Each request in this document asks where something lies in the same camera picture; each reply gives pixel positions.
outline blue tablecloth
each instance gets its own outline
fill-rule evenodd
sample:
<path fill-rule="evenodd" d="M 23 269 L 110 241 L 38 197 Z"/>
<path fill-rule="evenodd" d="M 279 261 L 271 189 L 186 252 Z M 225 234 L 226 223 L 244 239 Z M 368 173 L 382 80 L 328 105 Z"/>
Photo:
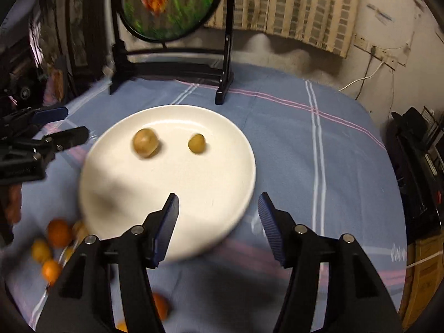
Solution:
<path fill-rule="evenodd" d="M 258 195 L 269 193 L 278 209 L 319 234 L 353 234 L 399 307 L 405 279 L 406 236 L 397 181 L 378 130 L 364 108 L 332 88 L 280 71 L 234 64 L 235 80 L 224 105 L 215 88 L 179 81 L 124 83 L 114 95 L 97 82 L 72 101 L 63 122 L 43 133 L 85 125 L 90 141 L 60 153 L 45 181 L 23 186 L 23 219 L 14 243 L 2 252 L 3 274 L 26 320 L 45 282 L 30 257 L 35 237 L 55 217 L 80 218 L 78 178 L 95 139 L 137 111 L 167 104 L 202 106 L 233 121 L 254 151 L 257 180 L 245 216 L 213 250 L 149 271 L 152 288 L 174 311 L 165 322 L 176 332 L 271 332 L 283 303 L 290 271 L 273 259 L 258 218 Z M 323 324 L 327 270 L 321 272 L 312 328 Z M 123 319 L 117 280 L 112 284 L 116 322 Z M 38 316 L 34 312 L 33 320 Z"/>

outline orange goldfish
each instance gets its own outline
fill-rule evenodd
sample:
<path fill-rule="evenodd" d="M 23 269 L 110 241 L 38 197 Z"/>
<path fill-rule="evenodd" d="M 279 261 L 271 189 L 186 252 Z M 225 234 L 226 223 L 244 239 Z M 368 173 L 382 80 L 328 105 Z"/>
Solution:
<path fill-rule="evenodd" d="M 168 0 L 141 0 L 143 6 L 154 16 L 165 12 Z"/>

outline human hand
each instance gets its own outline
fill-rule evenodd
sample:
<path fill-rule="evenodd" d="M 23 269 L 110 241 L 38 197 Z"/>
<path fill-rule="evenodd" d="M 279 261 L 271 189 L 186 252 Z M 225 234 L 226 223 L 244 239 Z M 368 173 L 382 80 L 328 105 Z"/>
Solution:
<path fill-rule="evenodd" d="M 15 184 L 8 187 L 8 205 L 5 216 L 9 224 L 16 224 L 22 218 L 22 185 Z"/>

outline plate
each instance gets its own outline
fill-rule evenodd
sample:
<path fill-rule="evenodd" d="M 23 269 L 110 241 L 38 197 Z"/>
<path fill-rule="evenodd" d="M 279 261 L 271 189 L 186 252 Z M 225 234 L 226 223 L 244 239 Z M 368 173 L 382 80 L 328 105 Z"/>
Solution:
<path fill-rule="evenodd" d="M 145 127 L 156 132 L 161 147 L 141 159 L 132 138 Z M 202 154 L 188 149 L 196 133 L 207 142 Z M 253 150 L 236 125 L 208 109 L 167 105 L 128 116 L 97 140 L 81 172 L 79 200 L 90 233 L 108 239 L 142 224 L 175 193 L 180 208 L 166 254 L 171 261 L 226 237 L 244 215 L 255 180 Z"/>

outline metal screw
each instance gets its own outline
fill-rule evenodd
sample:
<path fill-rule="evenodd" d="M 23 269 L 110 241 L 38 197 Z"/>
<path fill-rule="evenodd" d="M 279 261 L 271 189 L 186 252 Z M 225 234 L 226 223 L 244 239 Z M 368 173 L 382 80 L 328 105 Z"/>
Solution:
<path fill-rule="evenodd" d="M 298 224 L 294 227 L 294 231 L 298 234 L 305 234 L 306 232 L 308 232 L 308 229 L 305 225 Z"/>
<path fill-rule="evenodd" d="M 95 235 L 88 235 L 85 238 L 85 243 L 87 243 L 88 245 L 95 243 L 96 237 Z"/>
<path fill-rule="evenodd" d="M 351 234 L 344 234 L 342 239 L 344 239 L 347 243 L 352 243 L 355 241 L 355 237 Z"/>
<path fill-rule="evenodd" d="M 133 226 L 131 228 L 131 233 L 133 233 L 134 235 L 139 235 L 142 234 L 144 230 L 145 228 L 143 226 Z"/>

